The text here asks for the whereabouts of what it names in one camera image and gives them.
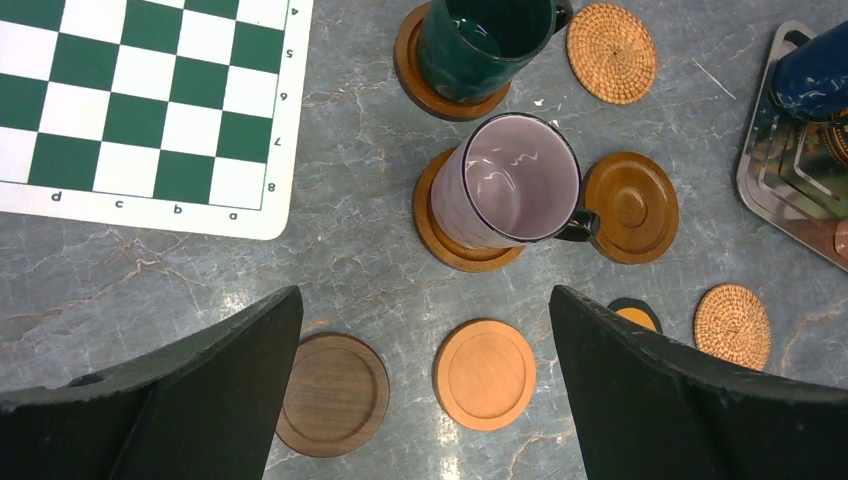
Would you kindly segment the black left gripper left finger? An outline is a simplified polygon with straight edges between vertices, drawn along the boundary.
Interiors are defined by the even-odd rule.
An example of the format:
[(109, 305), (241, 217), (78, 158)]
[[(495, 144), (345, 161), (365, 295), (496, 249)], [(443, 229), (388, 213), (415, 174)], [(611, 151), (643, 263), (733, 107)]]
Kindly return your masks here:
[(143, 356), (1, 396), (5, 479), (259, 479), (299, 344), (284, 287)]

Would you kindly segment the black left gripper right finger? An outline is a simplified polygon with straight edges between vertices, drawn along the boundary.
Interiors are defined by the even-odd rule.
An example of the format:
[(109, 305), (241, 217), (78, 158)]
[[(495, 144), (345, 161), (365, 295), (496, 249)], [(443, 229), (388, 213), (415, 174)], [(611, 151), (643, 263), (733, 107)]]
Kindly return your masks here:
[(591, 479), (843, 479), (847, 393), (702, 353), (554, 287), (552, 333)]

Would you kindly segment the reddish brown grooved coaster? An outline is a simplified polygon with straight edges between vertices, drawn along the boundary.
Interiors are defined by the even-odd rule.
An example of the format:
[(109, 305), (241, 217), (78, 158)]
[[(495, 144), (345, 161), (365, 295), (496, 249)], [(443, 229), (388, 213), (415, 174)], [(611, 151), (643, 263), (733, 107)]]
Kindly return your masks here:
[(600, 217), (591, 244), (611, 261), (653, 262), (676, 237), (676, 192), (665, 171), (645, 155), (617, 152), (596, 162), (585, 177), (582, 199)]

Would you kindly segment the light brown grooved coaster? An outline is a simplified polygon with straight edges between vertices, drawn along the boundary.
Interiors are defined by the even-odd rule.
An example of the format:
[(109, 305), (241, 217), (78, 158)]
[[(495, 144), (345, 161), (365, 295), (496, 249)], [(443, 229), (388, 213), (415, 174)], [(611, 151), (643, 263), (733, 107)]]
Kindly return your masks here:
[(416, 233), (425, 248), (450, 268), (469, 273), (503, 268), (514, 262), (524, 251), (524, 247), (468, 248), (445, 234), (435, 219), (430, 201), (431, 187), (439, 169), (453, 151), (454, 148), (448, 149), (432, 159), (418, 178), (411, 201)]

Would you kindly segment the lilac cup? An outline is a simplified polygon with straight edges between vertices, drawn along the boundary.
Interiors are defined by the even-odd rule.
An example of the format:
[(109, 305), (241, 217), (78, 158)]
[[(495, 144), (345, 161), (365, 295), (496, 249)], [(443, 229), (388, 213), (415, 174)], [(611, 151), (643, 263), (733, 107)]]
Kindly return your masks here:
[(441, 230), (467, 248), (588, 242), (601, 219), (581, 206), (581, 192), (580, 166), (564, 136), (536, 116), (505, 113), (449, 153), (430, 205)]

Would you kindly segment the dark blue mug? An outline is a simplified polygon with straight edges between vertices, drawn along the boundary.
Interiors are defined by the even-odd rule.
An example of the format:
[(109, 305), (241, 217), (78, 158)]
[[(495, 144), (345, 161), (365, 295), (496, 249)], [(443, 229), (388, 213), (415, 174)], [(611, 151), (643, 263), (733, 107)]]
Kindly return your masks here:
[(781, 58), (771, 81), (775, 104), (789, 116), (831, 127), (847, 123), (847, 23)]

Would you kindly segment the dark green mug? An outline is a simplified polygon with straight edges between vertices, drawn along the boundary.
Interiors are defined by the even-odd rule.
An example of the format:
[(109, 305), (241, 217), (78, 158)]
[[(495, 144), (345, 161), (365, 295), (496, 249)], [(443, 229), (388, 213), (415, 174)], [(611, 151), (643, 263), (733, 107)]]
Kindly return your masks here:
[(432, 1), (416, 53), (426, 84), (455, 103), (506, 86), (574, 17), (569, 1)]

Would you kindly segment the brown grooved wooden coaster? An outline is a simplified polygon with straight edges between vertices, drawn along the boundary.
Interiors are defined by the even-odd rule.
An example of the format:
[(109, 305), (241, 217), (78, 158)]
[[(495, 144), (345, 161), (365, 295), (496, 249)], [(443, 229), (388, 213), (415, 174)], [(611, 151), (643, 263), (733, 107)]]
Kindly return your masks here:
[(398, 81), (412, 102), (428, 114), (452, 122), (468, 122), (492, 112), (509, 93), (511, 83), (484, 100), (473, 103), (450, 101), (424, 80), (418, 65), (417, 46), (429, 3), (413, 9), (401, 23), (393, 48), (394, 70)]

